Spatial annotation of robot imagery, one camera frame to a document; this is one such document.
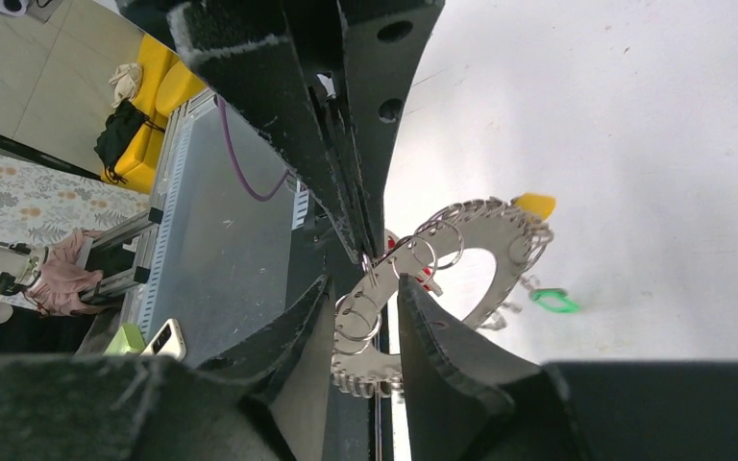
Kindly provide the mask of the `metal disc keyring with rings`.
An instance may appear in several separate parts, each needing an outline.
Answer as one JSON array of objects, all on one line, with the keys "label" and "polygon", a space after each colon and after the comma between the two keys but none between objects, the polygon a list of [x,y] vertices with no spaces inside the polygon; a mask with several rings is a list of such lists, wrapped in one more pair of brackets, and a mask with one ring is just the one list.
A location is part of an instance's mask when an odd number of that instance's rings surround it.
[{"label": "metal disc keyring with rings", "polygon": [[[443,207],[417,227],[410,235],[402,237],[400,244],[412,239],[422,239],[433,251],[428,259],[441,284],[466,255],[486,253],[493,260],[493,274],[489,287],[477,305],[463,318],[463,323],[476,329],[492,321],[507,306],[507,298],[520,282],[520,277],[531,269],[554,240],[554,232],[547,220],[523,211],[497,197],[475,199]],[[387,304],[396,299],[399,279],[388,264],[383,262],[385,252],[373,260],[381,274],[380,288]],[[380,356],[384,365],[400,368],[400,388],[403,390],[401,357],[392,352]]]}]

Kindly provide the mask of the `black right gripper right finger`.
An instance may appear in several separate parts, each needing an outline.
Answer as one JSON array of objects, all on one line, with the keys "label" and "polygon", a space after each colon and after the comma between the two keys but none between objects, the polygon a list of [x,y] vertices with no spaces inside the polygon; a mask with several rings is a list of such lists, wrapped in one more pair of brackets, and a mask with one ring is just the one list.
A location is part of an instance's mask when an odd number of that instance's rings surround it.
[{"label": "black right gripper right finger", "polygon": [[412,276],[397,299],[415,460],[570,460],[573,437],[551,379],[445,311]]}]

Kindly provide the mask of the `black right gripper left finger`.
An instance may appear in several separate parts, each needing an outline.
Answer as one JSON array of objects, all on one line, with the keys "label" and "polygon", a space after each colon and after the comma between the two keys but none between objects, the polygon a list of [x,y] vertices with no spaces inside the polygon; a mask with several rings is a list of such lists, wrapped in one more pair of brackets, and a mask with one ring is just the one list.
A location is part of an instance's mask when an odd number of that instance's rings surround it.
[{"label": "black right gripper left finger", "polygon": [[200,365],[234,388],[236,460],[323,457],[334,322],[333,282],[321,276],[284,313]]}]

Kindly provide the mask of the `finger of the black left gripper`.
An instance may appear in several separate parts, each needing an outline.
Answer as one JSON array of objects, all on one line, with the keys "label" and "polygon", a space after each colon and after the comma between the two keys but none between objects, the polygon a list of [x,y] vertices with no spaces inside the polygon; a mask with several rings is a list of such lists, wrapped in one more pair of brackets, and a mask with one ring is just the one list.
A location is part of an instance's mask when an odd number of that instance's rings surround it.
[{"label": "finger of the black left gripper", "polygon": [[175,50],[276,151],[332,221],[348,258],[363,251],[344,172],[321,124],[282,1],[180,1],[167,15]]},{"label": "finger of the black left gripper", "polygon": [[443,1],[340,1],[348,122],[356,150],[358,250],[384,251],[383,193],[414,75]]}]

